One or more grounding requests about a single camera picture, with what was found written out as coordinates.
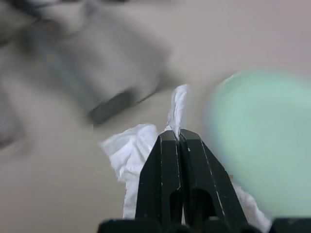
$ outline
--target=beige table surface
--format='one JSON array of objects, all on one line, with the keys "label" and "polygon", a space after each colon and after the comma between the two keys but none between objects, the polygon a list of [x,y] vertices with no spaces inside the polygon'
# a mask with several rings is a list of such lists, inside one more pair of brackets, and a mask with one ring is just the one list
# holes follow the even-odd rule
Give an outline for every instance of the beige table surface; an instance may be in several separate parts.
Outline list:
[{"label": "beige table surface", "polygon": [[[233,72],[311,74],[310,7],[307,0],[136,0],[118,11],[171,48],[170,70],[192,85],[188,128],[201,134],[204,99]],[[18,76],[7,74],[5,85],[31,147],[0,161],[0,232],[94,233],[103,219],[121,217],[125,188],[98,143],[137,124],[163,130],[172,88],[93,128],[64,94]]]}]

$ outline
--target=black plastic part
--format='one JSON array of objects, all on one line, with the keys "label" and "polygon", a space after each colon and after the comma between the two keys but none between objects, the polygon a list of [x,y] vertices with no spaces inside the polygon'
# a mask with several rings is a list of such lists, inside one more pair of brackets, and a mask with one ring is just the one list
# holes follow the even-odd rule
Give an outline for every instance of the black plastic part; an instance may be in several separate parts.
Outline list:
[{"label": "black plastic part", "polygon": [[195,232],[186,226],[174,225],[169,227],[165,233],[195,233]]},{"label": "black plastic part", "polygon": [[225,221],[214,217],[205,222],[203,233],[232,233],[232,231]]},{"label": "black plastic part", "polygon": [[269,233],[310,233],[310,218],[277,218]]},{"label": "black plastic part", "polygon": [[136,219],[154,219],[164,230],[181,223],[182,186],[177,154],[173,132],[160,134],[140,173]]},{"label": "black plastic part", "polygon": [[247,220],[230,178],[201,138],[188,130],[180,132],[180,157],[185,188],[186,223],[202,229],[209,217],[226,221],[238,231]]},{"label": "black plastic part", "polygon": [[102,101],[88,116],[95,125],[99,125],[109,120],[112,116],[122,112],[124,109],[134,105],[134,103],[135,93],[131,90],[127,90],[107,101]]},{"label": "black plastic part", "polygon": [[160,233],[161,227],[154,220],[109,220],[98,227],[98,233]]},{"label": "black plastic part", "polygon": [[262,233],[260,230],[253,226],[244,226],[241,228],[240,233]]}]

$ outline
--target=mint green plate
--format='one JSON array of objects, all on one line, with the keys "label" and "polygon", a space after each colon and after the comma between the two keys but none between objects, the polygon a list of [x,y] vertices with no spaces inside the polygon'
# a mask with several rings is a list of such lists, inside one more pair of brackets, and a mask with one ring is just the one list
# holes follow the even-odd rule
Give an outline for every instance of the mint green plate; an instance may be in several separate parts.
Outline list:
[{"label": "mint green plate", "polygon": [[311,216],[311,84],[241,72],[217,88],[207,112],[219,160],[266,216]]}]

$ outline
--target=white cloth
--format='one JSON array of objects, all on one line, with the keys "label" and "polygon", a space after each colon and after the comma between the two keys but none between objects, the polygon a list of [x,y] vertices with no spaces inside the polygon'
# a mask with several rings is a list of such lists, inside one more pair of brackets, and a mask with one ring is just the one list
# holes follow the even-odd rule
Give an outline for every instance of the white cloth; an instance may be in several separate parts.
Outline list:
[{"label": "white cloth", "polygon": [[[177,87],[172,94],[172,104],[165,130],[173,130],[178,138],[180,129],[186,127],[185,105],[189,87]],[[137,125],[123,133],[116,134],[101,143],[101,147],[110,159],[118,180],[125,182],[123,218],[134,218],[139,175],[158,137],[154,125]],[[240,187],[234,186],[242,209],[249,224],[261,231],[268,232],[270,221],[258,209],[254,198]]]}]

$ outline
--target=crumpled fabric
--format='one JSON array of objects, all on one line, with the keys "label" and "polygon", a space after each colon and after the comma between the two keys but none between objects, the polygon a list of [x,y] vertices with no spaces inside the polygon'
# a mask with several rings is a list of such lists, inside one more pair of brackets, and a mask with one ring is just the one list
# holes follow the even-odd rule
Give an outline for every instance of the crumpled fabric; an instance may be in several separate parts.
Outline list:
[{"label": "crumpled fabric", "polygon": [[[176,138],[179,136],[180,129],[186,128],[185,106],[188,92],[188,85],[182,85],[177,87],[172,94],[165,131],[172,130]],[[123,218],[135,218],[139,175],[157,137],[155,125],[137,125],[100,144],[110,159],[118,181],[125,183]],[[248,223],[264,233],[268,232],[271,223],[258,209],[254,198],[245,193],[241,187],[233,186]]]}]

